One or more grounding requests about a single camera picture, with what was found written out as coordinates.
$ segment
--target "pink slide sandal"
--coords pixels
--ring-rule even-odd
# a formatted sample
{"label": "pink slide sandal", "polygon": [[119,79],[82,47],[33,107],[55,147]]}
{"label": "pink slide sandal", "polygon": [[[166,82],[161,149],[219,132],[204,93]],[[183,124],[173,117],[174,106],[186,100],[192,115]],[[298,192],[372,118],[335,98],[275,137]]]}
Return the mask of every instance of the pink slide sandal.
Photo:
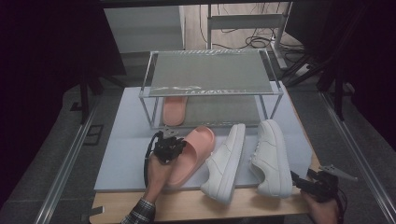
{"label": "pink slide sandal", "polygon": [[179,188],[205,162],[215,147],[215,135],[206,126],[192,130],[184,140],[187,145],[178,156],[177,163],[168,180],[168,187]]}
{"label": "pink slide sandal", "polygon": [[172,96],[163,100],[163,123],[168,126],[177,126],[184,121],[186,114],[187,97]]}

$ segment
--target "wrist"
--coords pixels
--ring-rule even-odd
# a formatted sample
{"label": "wrist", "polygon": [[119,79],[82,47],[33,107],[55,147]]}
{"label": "wrist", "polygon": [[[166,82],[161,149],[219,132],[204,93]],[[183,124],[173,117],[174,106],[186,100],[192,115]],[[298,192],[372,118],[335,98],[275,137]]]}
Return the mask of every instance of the wrist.
{"label": "wrist", "polygon": [[146,192],[143,195],[143,198],[150,203],[155,203],[157,201],[158,196],[161,193],[161,190],[162,188],[155,188],[148,185]]}

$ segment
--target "human hand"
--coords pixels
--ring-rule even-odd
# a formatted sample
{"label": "human hand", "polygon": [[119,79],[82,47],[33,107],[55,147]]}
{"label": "human hand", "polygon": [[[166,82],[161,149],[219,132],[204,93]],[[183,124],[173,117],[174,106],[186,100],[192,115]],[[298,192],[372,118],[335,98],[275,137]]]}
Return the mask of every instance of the human hand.
{"label": "human hand", "polygon": [[318,203],[308,193],[300,190],[301,196],[308,203],[309,214],[314,219],[316,224],[337,224],[338,206],[335,199],[326,203]]}
{"label": "human hand", "polygon": [[168,163],[161,162],[153,153],[148,159],[148,187],[143,198],[150,203],[155,203],[161,190],[172,174],[177,158]]}

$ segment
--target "white sneaker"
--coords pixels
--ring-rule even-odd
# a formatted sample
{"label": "white sneaker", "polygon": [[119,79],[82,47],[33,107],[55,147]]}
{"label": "white sneaker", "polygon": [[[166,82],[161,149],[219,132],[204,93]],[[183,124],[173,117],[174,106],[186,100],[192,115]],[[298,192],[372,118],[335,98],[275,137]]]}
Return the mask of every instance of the white sneaker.
{"label": "white sneaker", "polygon": [[259,125],[259,143],[254,152],[250,170],[259,179],[260,195],[287,198],[291,195],[292,182],[283,133],[272,119]]}
{"label": "white sneaker", "polygon": [[218,150],[206,159],[209,179],[201,186],[201,191],[220,203],[229,204],[233,198],[235,176],[244,147],[245,129],[245,124],[235,124]]}

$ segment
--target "table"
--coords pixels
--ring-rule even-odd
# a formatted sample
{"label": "table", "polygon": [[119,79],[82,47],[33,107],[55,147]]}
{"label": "table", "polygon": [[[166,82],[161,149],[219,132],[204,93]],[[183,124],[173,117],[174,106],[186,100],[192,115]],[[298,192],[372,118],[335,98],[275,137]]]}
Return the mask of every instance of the table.
{"label": "table", "polygon": [[[318,158],[313,151],[310,168],[317,171]],[[102,213],[91,216],[93,224],[120,223],[143,192],[98,192],[92,208],[103,206]],[[273,217],[308,212],[300,192],[293,187],[292,195],[287,199],[274,199],[256,193],[255,188],[235,189],[230,205],[217,203],[206,197],[200,190],[180,190],[163,193],[157,201],[156,221],[195,220],[232,217]]]}

